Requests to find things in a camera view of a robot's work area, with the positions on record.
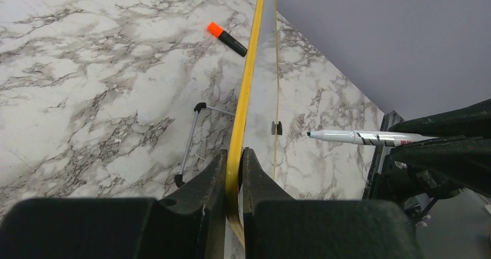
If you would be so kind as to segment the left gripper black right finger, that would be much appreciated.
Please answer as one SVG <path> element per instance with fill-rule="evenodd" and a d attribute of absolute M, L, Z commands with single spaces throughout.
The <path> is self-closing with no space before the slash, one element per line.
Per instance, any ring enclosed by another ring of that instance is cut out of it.
<path fill-rule="evenodd" d="M 383 200 L 296 200 L 242 155 L 247 258 L 421 258 L 402 210 Z"/>

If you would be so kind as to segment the yellow-framed whiteboard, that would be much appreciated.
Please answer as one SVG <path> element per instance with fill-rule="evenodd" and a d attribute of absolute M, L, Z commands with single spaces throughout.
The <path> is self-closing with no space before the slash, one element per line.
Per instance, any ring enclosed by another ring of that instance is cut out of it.
<path fill-rule="evenodd" d="M 251 148 L 266 174 L 276 177 L 280 35 L 277 0 L 257 0 L 226 163 L 226 218 L 244 245 L 245 178 L 240 161 Z"/>

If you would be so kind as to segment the green-capped whiteboard marker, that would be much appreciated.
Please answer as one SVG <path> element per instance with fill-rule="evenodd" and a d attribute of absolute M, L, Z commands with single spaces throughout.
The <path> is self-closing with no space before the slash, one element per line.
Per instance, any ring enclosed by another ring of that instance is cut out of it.
<path fill-rule="evenodd" d="M 404 144 L 434 139 L 433 137 L 414 133 L 373 132 L 366 130 L 319 130 L 307 132 L 307 136 L 326 142 L 384 147 L 398 147 Z"/>

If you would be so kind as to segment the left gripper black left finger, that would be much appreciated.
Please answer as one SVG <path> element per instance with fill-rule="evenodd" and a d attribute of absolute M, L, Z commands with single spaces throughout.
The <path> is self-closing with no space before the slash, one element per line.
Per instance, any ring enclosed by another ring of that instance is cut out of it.
<path fill-rule="evenodd" d="M 1 224 L 2 258 L 223 258 L 225 168 L 219 151 L 167 197 L 32 198 Z"/>

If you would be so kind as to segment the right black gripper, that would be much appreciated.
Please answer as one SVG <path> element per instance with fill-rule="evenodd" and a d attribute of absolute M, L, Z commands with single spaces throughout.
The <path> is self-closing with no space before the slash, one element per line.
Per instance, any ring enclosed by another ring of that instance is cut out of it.
<path fill-rule="evenodd" d="M 396 147 L 391 151 L 395 161 L 390 155 L 375 157 L 363 199 L 394 202 L 415 225 L 429 219 L 428 213 L 437 201 L 457 196 L 462 186 L 490 197 L 489 99 L 458 110 L 401 122 L 389 131 L 447 138 Z"/>

